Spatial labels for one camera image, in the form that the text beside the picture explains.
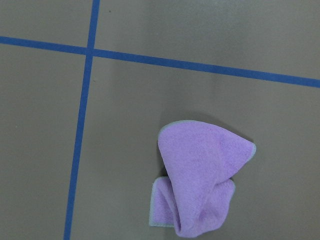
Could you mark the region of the purple microfiber cloth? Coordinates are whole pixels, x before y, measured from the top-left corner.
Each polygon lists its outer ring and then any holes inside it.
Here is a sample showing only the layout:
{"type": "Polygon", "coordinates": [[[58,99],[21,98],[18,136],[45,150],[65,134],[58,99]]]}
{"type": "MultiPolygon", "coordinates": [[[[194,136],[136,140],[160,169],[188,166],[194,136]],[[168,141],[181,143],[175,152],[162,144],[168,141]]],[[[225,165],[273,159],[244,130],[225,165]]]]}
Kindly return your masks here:
{"type": "Polygon", "coordinates": [[[164,126],[158,149],[166,176],[152,186],[149,225],[195,238],[220,228],[235,192],[232,177],[256,153],[256,145],[220,126],[181,120],[164,126]]]}

